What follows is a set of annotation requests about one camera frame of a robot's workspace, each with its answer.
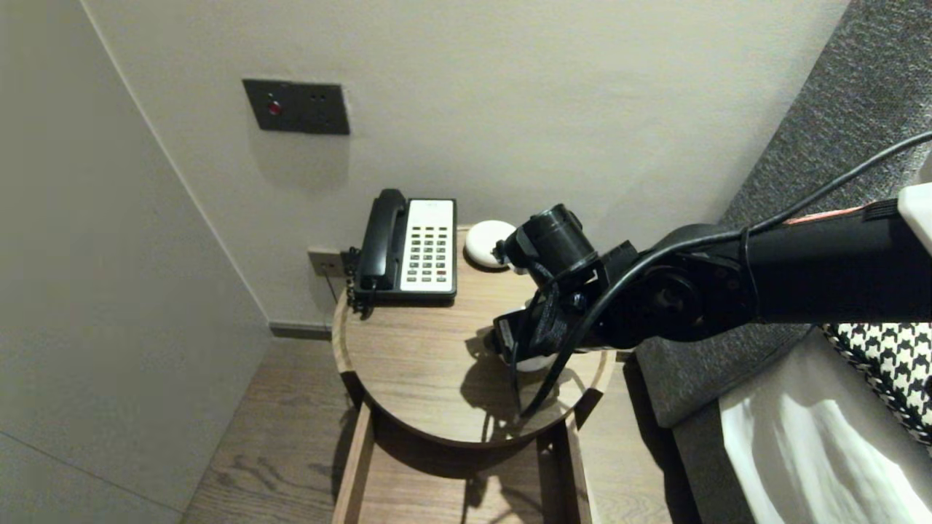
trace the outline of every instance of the wall socket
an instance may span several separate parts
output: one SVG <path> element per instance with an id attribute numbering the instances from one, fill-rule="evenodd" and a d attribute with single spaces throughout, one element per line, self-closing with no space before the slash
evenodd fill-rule
<path id="1" fill-rule="evenodd" d="M 343 277 L 346 271 L 343 268 L 343 256 L 336 249 L 308 248 L 310 265 L 314 274 L 319 277 Z"/>

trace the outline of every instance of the black and white pillow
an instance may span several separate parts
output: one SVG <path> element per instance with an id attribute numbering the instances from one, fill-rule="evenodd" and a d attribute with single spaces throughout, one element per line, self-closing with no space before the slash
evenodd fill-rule
<path id="1" fill-rule="evenodd" d="M 822 329 L 932 455 L 932 324 L 825 324 Z"/>

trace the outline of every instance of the telephone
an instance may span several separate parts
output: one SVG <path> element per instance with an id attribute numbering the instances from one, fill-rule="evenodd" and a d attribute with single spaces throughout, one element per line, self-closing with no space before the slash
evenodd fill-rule
<path id="1" fill-rule="evenodd" d="M 363 317 L 380 301 L 447 302 L 457 294 L 457 203 L 406 200 L 383 189 L 372 203 L 363 249 L 350 249 L 349 289 Z"/>

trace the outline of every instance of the wall switch panel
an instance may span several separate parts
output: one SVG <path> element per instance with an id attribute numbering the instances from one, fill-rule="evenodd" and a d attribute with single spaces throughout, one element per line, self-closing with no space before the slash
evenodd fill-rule
<path id="1" fill-rule="evenodd" d="M 350 134 L 343 89 L 339 84 L 246 79 L 242 85 L 260 129 Z"/>

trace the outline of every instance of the telephone keypad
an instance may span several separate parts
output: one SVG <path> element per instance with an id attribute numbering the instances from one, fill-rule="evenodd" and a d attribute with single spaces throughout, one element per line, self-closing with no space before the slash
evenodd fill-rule
<path id="1" fill-rule="evenodd" d="M 449 293 L 456 288 L 456 266 L 447 267 L 447 239 L 456 227 L 455 204 L 449 200 L 411 200 L 407 208 L 402 262 L 407 265 L 401 291 Z"/>

